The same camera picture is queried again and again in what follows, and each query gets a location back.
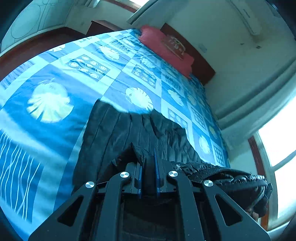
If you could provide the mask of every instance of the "window frame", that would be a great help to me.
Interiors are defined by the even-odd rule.
[[[293,211],[291,212],[291,214],[286,214],[278,218],[278,194],[277,194],[277,185],[276,185],[276,177],[275,177],[275,172],[281,167],[283,167],[285,164],[290,162],[296,156],[296,151],[292,152],[289,156],[287,156],[284,160],[280,161],[275,166],[272,166],[268,159],[268,155],[266,153],[266,150],[261,140],[259,132],[256,132],[254,134],[254,139],[259,149],[259,153],[260,153],[263,167],[266,174],[266,179],[268,182],[272,184],[274,188],[268,203],[269,214],[268,214],[267,230],[272,230],[291,220],[296,212],[296,207],[294,207],[292,208]]]
[[[104,1],[113,3],[117,6],[127,9],[133,13],[135,13],[136,11],[138,11],[142,7],[130,0],[104,0]]]

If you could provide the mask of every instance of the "pillow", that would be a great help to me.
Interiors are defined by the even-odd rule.
[[[162,59],[170,63],[176,70],[178,70],[182,75],[190,79],[190,74],[192,73],[191,65],[194,62],[194,58],[189,54],[184,54],[184,59],[178,58],[173,54],[162,42],[166,35],[159,29],[143,26],[141,28],[142,35],[139,40],[142,44],[150,48]]]
[[[185,47],[179,40],[168,35],[162,40],[162,42],[174,55],[182,60],[184,59]]]

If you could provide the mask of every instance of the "white leaf print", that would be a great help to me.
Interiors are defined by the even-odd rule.
[[[199,100],[200,100],[200,103],[201,103],[203,106],[205,106],[205,103],[204,103],[204,101],[202,100],[202,98],[199,97]]]
[[[204,136],[201,136],[199,139],[199,144],[200,144],[200,148],[202,149],[202,151],[206,154],[210,154],[210,147],[209,147],[209,143],[207,142],[207,139]]]
[[[184,106],[184,103],[182,102],[180,96],[176,92],[168,90],[168,93],[171,95],[173,100],[177,102],[177,104],[179,104],[180,106]]]
[[[191,102],[191,104],[196,105],[196,100],[194,99],[194,97],[192,95],[189,95],[189,94],[187,96],[188,96],[188,99]]]
[[[110,48],[105,47],[105,46],[101,46],[101,47],[99,47],[99,48],[100,48],[100,50],[102,51],[102,53],[103,53],[106,57],[108,57],[108,58],[110,58],[110,59],[112,59],[112,60],[119,60],[119,57],[120,57],[119,53],[117,53],[117,52],[114,51],[113,49],[110,49]]]
[[[58,83],[50,82],[38,85],[28,100],[31,104],[27,111],[35,119],[41,116],[41,122],[54,123],[66,118],[72,111],[66,89]]]
[[[132,103],[142,109],[146,109],[146,110],[153,109],[152,100],[140,88],[134,88],[134,87],[127,88],[126,89],[126,99],[130,103]]]
[[[211,126],[209,126],[209,129],[210,129],[210,132],[213,134],[213,136],[217,139],[218,138],[218,136],[217,136],[217,134],[216,134],[216,132],[215,132],[215,130],[214,130],[214,128],[213,127],[211,127]]]
[[[132,46],[132,47],[135,47],[135,45],[131,41],[127,40],[127,39],[122,39],[122,41],[125,42],[126,44]]]
[[[174,73],[174,71],[171,68],[169,68],[168,66],[165,67],[165,71],[166,71],[167,75],[170,75],[173,78],[177,77],[176,74]]]
[[[147,59],[147,58],[144,58],[144,57],[141,57],[141,62],[143,63],[143,64],[145,64],[148,68],[155,68],[156,66],[155,66],[155,64],[153,63],[153,62],[151,62],[149,59]]]

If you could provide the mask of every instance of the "bed sheet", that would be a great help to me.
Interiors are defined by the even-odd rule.
[[[185,128],[200,157],[229,166],[205,91],[145,47],[130,29],[46,51],[0,82],[0,206],[22,239],[71,194],[97,99],[119,111],[152,109]]]

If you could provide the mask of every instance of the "wooden headboard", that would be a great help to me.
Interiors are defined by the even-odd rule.
[[[167,23],[164,24],[164,26],[161,28],[161,31],[165,35],[174,36],[184,45],[186,48],[186,53],[195,59],[192,65],[192,74],[196,76],[203,85],[208,83],[215,75],[215,70],[213,70],[213,68],[196,50],[196,48],[194,48],[181,34],[179,34]]]

